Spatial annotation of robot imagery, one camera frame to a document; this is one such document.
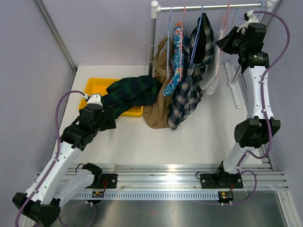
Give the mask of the pink wire hanger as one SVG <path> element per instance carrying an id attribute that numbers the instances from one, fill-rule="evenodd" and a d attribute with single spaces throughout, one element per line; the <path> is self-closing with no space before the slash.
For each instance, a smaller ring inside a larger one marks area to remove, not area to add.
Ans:
<path id="1" fill-rule="evenodd" d="M 179 81 L 182 79 L 182 60 L 183 60 L 183 32 L 184 32 L 184 20 L 185 20 L 185 14 L 186 14 L 186 6 L 183 5 L 183 18 L 181 19 L 181 39 L 180 39 L 180 68 L 179 68 Z"/>
<path id="2" fill-rule="evenodd" d="M 227 27 L 227 21 L 228 21 L 229 12 L 230 12 L 230 2 L 228 2 L 228 4 L 227 4 L 227 12 L 226 12 L 226 14 L 223 14 L 222 38 L 224 38 L 224 36 L 225 36 L 225 30 L 226 30 L 226 27 Z M 216 77 L 218 77 L 218 75 L 219 75 L 220 63 L 221 63 L 221 55 L 222 55 L 222 47 L 220 47 L 219 60 L 218 60 L 218 69 L 217 69 L 217 72 L 216 72 Z"/>

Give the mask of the navy white plaid skirt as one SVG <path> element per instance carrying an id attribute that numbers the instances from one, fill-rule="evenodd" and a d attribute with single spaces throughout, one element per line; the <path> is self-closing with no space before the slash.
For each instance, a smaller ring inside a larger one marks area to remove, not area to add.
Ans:
<path id="1" fill-rule="evenodd" d="M 177 86 L 168 110 L 167 124 L 172 130 L 176 130 L 196 110 L 198 103 L 201 101 L 204 91 L 201 89 L 200 83 L 214 54 L 214 32 L 207 14 L 203 12 L 195 58 L 193 64 L 190 65 L 198 21 L 199 18 L 184 48 L 185 75 Z"/>

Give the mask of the dark green plaid skirt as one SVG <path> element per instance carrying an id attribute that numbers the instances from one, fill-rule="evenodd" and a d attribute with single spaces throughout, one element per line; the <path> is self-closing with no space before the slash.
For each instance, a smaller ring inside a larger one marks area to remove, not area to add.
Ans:
<path id="1" fill-rule="evenodd" d="M 132 107 L 153 105 L 161 88 L 162 83 L 148 75 L 123 78 L 106 89 L 101 103 L 112 107 L 114 117 L 118 118 Z"/>

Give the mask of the tan pleated skirt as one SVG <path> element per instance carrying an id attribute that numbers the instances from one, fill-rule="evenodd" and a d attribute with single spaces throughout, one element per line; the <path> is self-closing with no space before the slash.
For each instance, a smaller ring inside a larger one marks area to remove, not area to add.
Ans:
<path id="1" fill-rule="evenodd" d="M 170 49 L 172 49 L 172 39 L 170 38 Z M 173 53 L 169 53 L 169 60 L 172 59 Z M 143 119 L 147 125 L 153 129 L 168 128 L 168 110 L 172 100 L 171 96 L 164 96 L 162 94 L 164 88 L 172 78 L 171 69 L 169 69 L 169 79 L 167 79 L 166 71 L 167 61 L 167 37 L 164 37 L 158 45 L 158 51 L 152 60 L 152 66 L 154 68 L 154 76 L 161 83 L 161 89 L 158 93 L 156 102 L 153 105 L 145 106 L 143 108 Z"/>

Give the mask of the blue floral skirt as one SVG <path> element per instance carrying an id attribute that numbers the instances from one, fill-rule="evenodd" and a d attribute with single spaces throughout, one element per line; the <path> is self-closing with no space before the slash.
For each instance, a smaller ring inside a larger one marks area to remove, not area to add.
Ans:
<path id="1" fill-rule="evenodd" d="M 182 79 L 183 79 L 183 69 L 185 65 L 185 45 L 187 44 L 187 35 L 183 32 L 183 60 L 182 60 Z M 174 32 L 173 32 L 173 50 L 174 54 L 171 59 L 171 66 L 172 66 L 172 78 L 168 82 L 167 86 L 164 88 L 162 94 L 166 97 L 171 96 L 175 89 L 177 88 L 179 81 L 179 68 L 180 68 L 180 39 L 181 39 L 181 23 L 180 21 L 175 24 Z"/>

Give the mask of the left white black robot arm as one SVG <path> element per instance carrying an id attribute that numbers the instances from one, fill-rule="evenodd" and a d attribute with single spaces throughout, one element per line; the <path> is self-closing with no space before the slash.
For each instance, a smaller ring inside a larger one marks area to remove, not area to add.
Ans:
<path id="1" fill-rule="evenodd" d="M 17 192 L 12 202 L 18 215 L 24 215 L 42 227 L 51 226 L 61 209 L 76 194 L 87 187 L 103 185 L 102 169 L 95 164 L 84 164 L 68 182 L 60 184 L 70 165 L 93 141 L 99 131 L 116 128 L 113 108 L 88 104 L 79 116 L 64 129 L 56 153 L 26 192 Z"/>

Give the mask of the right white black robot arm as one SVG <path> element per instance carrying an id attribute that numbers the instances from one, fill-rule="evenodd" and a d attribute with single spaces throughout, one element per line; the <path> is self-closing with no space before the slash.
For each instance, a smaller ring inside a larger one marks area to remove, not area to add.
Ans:
<path id="1" fill-rule="evenodd" d="M 242 188 L 240 166 L 249 156 L 259 158 L 256 150 L 269 144 L 281 127 L 274 118 L 268 94 L 269 57 L 262 51 L 267 27 L 258 22 L 234 27 L 218 47 L 228 54 L 238 55 L 238 63 L 246 82 L 247 119 L 235 126 L 235 145 L 229 156 L 220 163 L 215 174 L 201 176 L 201 185 L 206 188 Z"/>

